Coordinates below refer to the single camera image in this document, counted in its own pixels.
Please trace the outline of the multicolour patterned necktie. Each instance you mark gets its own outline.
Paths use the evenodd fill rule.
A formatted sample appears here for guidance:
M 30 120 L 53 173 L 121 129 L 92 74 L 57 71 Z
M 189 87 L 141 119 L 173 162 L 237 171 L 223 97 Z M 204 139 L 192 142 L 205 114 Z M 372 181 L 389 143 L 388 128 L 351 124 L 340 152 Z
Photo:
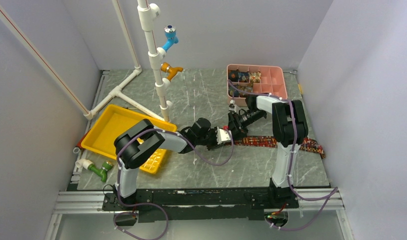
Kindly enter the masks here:
M 234 145 L 237 146 L 248 146 L 248 147 L 265 147 L 265 148 L 276 148 L 277 141 L 273 136 L 247 136 L 239 140 L 233 141 Z M 300 150 L 319 154 L 322 159 L 326 158 L 326 153 L 323 147 L 318 144 L 315 139 L 305 137 L 300 146 Z

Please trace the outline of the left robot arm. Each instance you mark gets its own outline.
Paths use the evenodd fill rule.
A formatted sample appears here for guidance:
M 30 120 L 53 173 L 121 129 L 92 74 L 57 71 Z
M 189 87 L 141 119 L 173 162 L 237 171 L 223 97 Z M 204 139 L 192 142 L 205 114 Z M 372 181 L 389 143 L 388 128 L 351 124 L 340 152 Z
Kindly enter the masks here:
M 194 151 L 196 146 L 212 150 L 233 142 L 233 134 L 229 129 L 212 127 L 210 121 L 203 117 L 180 131 L 164 130 L 149 119 L 139 121 L 114 141 L 118 163 L 115 203 L 122 210 L 134 206 L 139 168 L 157 150 L 186 154 Z

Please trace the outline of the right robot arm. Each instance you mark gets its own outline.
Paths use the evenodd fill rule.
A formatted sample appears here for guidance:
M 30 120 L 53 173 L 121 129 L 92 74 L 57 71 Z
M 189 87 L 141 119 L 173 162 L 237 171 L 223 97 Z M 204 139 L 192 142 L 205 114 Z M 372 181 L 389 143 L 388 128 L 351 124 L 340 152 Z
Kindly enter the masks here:
M 248 136 L 247 127 L 267 114 L 272 119 L 272 135 L 277 144 L 274 172 L 270 177 L 267 202 L 274 208 L 280 207 L 288 199 L 294 199 L 292 172 L 304 138 L 308 136 L 308 124 L 304 106 L 300 100 L 283 100 L 268 95 L 248 95 L 248 110 L 243 113 L 230 110 L 228 130 L 235 141 Z

